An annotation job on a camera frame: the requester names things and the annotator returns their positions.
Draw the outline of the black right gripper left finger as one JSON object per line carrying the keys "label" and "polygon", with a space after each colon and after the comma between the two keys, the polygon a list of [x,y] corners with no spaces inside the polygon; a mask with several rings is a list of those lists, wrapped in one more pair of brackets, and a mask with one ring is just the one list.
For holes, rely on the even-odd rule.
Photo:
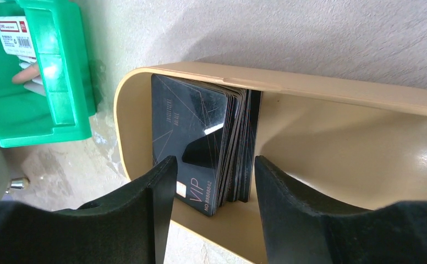
{"label": "black right gripper left finger", "polygon": [[169,156],[126,185],[61,210],[62,234],[71,239],[61,262],[162,263],[176,176],[176,158]]}

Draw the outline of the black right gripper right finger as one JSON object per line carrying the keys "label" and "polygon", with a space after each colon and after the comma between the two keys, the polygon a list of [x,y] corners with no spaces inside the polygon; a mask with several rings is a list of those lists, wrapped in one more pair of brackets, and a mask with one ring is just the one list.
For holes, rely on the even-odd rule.
{"label": "black right gripper right finger", "polygon": [[265,156],[255,158],[255,181],[269,263],[377,263],[371,245],[346,242],[353,234],[337,230],[328,217],[365,212],[294,179]]}

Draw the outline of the black credit card stack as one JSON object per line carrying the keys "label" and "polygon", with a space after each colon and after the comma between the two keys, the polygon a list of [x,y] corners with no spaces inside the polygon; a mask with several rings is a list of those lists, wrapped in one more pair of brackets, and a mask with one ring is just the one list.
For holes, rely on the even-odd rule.
{"label": "black credit card stack", "polygon": [[151,76],[152,161],[178,162],[178,198],[206,216],[250,197],[262,93]]}

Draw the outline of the tan oval tray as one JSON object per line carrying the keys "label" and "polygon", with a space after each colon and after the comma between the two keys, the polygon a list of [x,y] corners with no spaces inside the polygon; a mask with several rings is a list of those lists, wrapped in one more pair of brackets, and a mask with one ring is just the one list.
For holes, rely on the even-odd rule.
{"label": "tan oval tray", "polygon": [[138,68],[119,83],[114,117],[123,168],[136,179],[152,161],[151,76],[262,93],[247,202],[206,216],[178,197],[172,220],[257,263],[266,255],[255,181],[265,156],[296,180],[363,213],[328,217],[344,241],[371,245],[377,263],[427,263],[427,90],[200,62]]}

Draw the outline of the green plastic bin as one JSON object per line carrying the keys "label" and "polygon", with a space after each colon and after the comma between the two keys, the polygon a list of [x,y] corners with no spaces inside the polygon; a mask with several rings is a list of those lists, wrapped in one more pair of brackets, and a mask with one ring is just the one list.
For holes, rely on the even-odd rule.
{"label": "green plastic bin", "polygon": [[87,139],[95,113],[79,6],[0,1],[0,147]]}

